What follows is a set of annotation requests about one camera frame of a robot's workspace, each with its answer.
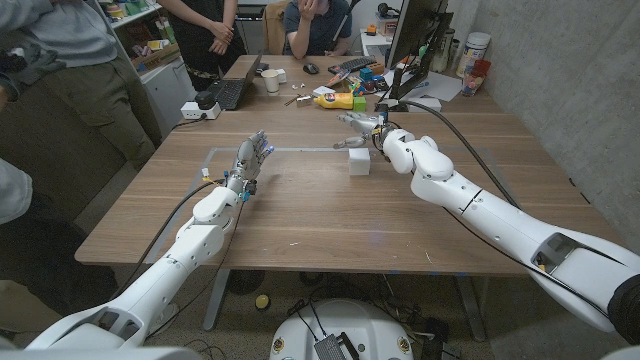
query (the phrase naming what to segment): paper cup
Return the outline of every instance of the paper cup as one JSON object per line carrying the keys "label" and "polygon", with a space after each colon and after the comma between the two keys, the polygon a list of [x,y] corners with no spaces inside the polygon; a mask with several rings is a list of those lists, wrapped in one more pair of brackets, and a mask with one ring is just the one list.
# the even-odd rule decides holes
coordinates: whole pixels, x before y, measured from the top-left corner
{"label": "paper cup", "polygon": [[280,81],[278,81],[278,71],[274,69],[265,70],[262,72],[264,78],[264,84],[267,86],[267,93],[269,96],[276,96],[280,90]]}

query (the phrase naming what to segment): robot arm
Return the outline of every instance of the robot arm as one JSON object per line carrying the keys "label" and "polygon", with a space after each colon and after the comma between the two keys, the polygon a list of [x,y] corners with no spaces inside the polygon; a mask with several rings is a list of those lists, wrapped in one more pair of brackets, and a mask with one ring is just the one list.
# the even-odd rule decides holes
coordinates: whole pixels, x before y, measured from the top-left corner
{"label": "robot arm", "polygon": [[363,137],[379,134],[382,150],[401,174],[413,172],[411,190],[480,230],[496,248],[521,262],[533,279],[590,325],[614,329],[640,343],[640,257],[604,239],[537,220],[454,170],[429,137],[397,129],[384,118],[358,114],[340,120]]}
{"label": "robot arm", "polygon": [[232,228],[233,210],[250,193],[255,193],[260,166],[273,152],[273,147],[266,148],[266,144],[263,131],[242,143],[226,184],[216,187],[196,204],[193,217],[180,228],[173,246],[120,296],[61,319],[27,350],[118,349],[141,345],[150,325],[189,274],[222,249],[224,234]]}

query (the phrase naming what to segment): white sleeve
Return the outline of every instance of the white sleeve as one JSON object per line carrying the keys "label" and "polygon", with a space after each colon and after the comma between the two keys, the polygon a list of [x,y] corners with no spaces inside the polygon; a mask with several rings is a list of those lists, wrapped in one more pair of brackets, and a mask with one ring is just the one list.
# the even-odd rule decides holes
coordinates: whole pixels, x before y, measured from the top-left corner
{"label": "white sleeve", "polygon": [[31,177],[0,159],[0,224],[27,212],[32,193]]}

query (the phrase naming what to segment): computer monitor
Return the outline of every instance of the computer monitor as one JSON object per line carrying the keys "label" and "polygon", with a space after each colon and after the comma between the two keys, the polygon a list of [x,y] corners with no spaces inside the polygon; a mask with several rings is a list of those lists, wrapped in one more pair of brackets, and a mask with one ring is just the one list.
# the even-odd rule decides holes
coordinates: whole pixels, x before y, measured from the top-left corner
{"label": "computer monitor", "polygon": [[449,28],[453,17],[453,13],[445,12],[447,3],[447,0],[404,0],[402,2],[386,67],[393,69],[405,57],[418,55],[423,45],[428,46],[420,66],[414,70],[411,79],[400,84],[403,70],[395,70],[389,98],[400,100],[429,74],[431,60],[444,39],[444,32]]}

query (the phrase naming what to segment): laptop keyboard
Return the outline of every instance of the laptop keyboard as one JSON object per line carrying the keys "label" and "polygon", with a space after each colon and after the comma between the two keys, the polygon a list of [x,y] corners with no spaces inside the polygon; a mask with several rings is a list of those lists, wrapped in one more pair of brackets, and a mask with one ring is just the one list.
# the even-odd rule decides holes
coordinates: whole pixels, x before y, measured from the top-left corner
{"label": "laptop keyboard", "polygon": [[243,85],[244,80],[231,80],[224,84],[224,87],[216,96],[221,109],[234,109],[236,107]]}

